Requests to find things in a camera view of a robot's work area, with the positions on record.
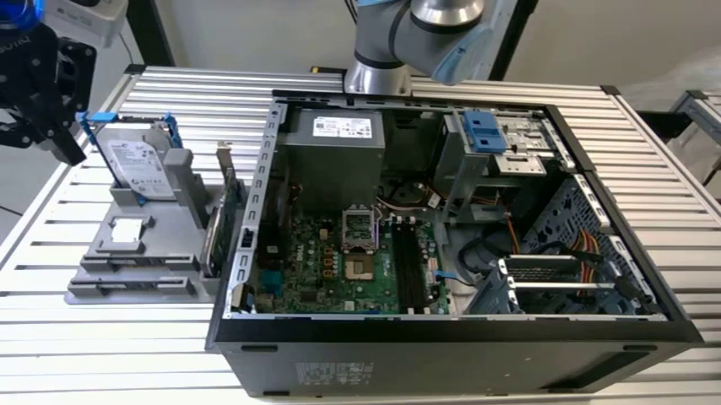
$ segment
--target cable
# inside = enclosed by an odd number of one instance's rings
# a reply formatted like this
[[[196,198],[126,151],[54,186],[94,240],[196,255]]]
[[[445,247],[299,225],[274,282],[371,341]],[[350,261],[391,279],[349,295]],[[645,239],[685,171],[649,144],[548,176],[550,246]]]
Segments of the cable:
[[[458,281],[460,283],[462,283],[464,285],[468,285],[469,287],[476,287],[476,284],[474,283],[468,283],[466,281],[464,281],[460,276],[454,273],[449,273],[449,272],[441,272],[438,270],[435,270],[433,272],[433,276],[435,278],[448,278],[450,280],[456,280]]]
[[[510,233],[510,240],[512,240],[512,251],[514,254],[521,253],[521,246],[518,245],[518,239],[516,238],[516,231],[514,231],[514,225],[510,222],[510,211],[509,208],[506,208],[506,224],[509,225],[509,233]]]
[[[353,5],[353,0],[343,0],[346,3],[346,8],[349,9],[350,17],[353,18],[353,24],[358,24],[358,14],[355,6]]]
[[[490,237],[490,235],[493,235],[496,232],[498,232],[502,229],[504,229],[502,224],[489,225],[484,229],[484,233],[481,234],[481,236],[469,240],[466,244],[464,245],[464,247],[461,247],[461,249],[458,250],[458,254],[457,254],[457,261],[460,264],[458,274],[464,277],[465,280],[473,279],[473,277],[468,273],[482,274],[484,276],[486,276],[493,271],[488,262],[484,262],[484,263],[489,267],[482,268],[482,267],[473,267],[465,261],[465,256],[468,255],[468,252],[472,251],[472,249],[474,249],[476,247],[478,247],[478,245],[484,245],[486,250],[490,251],[496,257],[505,257],[509,255],[510,253],[509,251],[502,250],[497,245],[494,245],[493,243],[488,241],[488,238]]]
[[[590,238],[592,242],[594,242],[594,253],[598,255],[601,254],[601,247],[598,246],[598,240],[596,240],[594,236],[590,234],[590,232],[588,232],[588,237]],[[594,282],[594,268],[592,267],[590,268],[590,274],[588,276],[588,282],[589,283],[593,283]]]
[[[379,203],[395,211],[414,211],[417,209],[426,208],[425,205],[403,205],[395,202],[389,202],[382,196],[377,196],[375,199]]]
[[[126,47],[127,57],[130,57],[130,59],[131,59],[131,64],[135,64],[134,53],[131,52],[131,48],[127,46],[126,38],[123,37],[122,32],[119,34],[119,37],[120,37],[120,41],[123,42],[123,46]]]
[[[16,211],[15,209],[12,208],[7,208],[6,206],[0,205],[0,209],[8,213],[14,213],[15,215],[18,215],[19,217],[22,217],[24,214],[20,213],[19,211]]]

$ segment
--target aluminum extrusion table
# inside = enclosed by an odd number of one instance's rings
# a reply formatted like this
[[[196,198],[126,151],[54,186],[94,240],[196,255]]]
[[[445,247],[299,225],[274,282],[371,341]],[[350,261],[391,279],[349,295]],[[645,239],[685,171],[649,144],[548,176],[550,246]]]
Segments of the aluminum extrusion table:
[[[233,142],[247,181],[273,89],[339,92],[342,78],[148,67],[122,78],[103,109],[136,116],[172,111],[206,183],[222,182],[219,140]],[[309,402],[721,403],[721,209],[624,98],[596,86],[446,87],[425,78],[414,79],[414,94],[558,106],[708,344],[593,395]],[[238,403],[247,396],[226,360],[203,351],[211,305],[63,302],[111,204],[111,175],[98,153],[86,150],[88,160],[58,169],[0,246],[0,403]]]

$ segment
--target white wall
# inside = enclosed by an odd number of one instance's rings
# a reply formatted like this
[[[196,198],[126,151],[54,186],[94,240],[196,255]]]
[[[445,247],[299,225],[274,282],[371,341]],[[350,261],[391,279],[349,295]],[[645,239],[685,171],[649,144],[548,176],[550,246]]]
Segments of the white wall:
[[[540,0],[508,80],[634,84],[720,44],[719,0]]]

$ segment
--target white label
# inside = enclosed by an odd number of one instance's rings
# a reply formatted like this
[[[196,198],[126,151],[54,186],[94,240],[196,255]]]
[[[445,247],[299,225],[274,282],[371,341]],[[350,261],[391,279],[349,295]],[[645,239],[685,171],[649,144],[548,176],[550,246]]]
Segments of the white label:
[[[319,116],[314,119],[314,136],[333,138],[373,138],[370,118]]]
[[[433,193],[433,196],[430,196],[429,198],[429,207],[437,208],[440,202],[441,202],[441,196]]]
[[[295,363],[298,383],[303,386],[365,386],[371,383],[375,364]]]
[[[144,142],[108,141],[112,158],[131,189],[146,198],[174,197],[155,148]]]

